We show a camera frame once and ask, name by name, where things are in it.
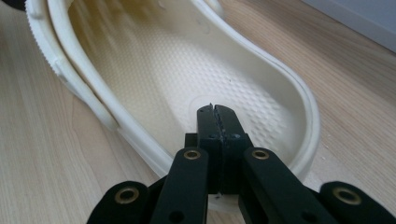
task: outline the white rubber shoe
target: white rubber shoe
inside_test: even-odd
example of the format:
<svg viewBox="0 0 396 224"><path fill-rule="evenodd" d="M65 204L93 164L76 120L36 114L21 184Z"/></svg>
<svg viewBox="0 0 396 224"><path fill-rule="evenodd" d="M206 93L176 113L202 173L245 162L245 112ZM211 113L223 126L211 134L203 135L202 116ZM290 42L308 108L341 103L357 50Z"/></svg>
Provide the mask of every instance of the white rubber shoe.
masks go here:
<svg viewBox="0 0 396 224"><path fill-rule="evenodd" d="M222 18L216 0L28 0L37 44L63 83L159 176L204 105L233 109L256 147L300 178L319 140L315 99L285 64ZM211 207L237 208L211 199Z"/></svg>

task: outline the wooden floor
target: wooden floor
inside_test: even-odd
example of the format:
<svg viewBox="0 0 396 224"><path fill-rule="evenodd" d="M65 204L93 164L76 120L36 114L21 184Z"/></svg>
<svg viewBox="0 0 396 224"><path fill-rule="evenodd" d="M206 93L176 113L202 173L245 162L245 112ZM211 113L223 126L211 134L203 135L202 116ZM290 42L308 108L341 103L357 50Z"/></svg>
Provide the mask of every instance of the wooden floor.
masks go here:
<svg viewBox="0 0 396 224"><path fill-rule="evenodd" d="M226 21L315 94L305 184L342 180L396 215L396 54L297 0L221 0ZM107 189L158 177L55 77L25 14L0 2L0 223L84 223ZM243 223L210 212L208 223Z"/></svg>

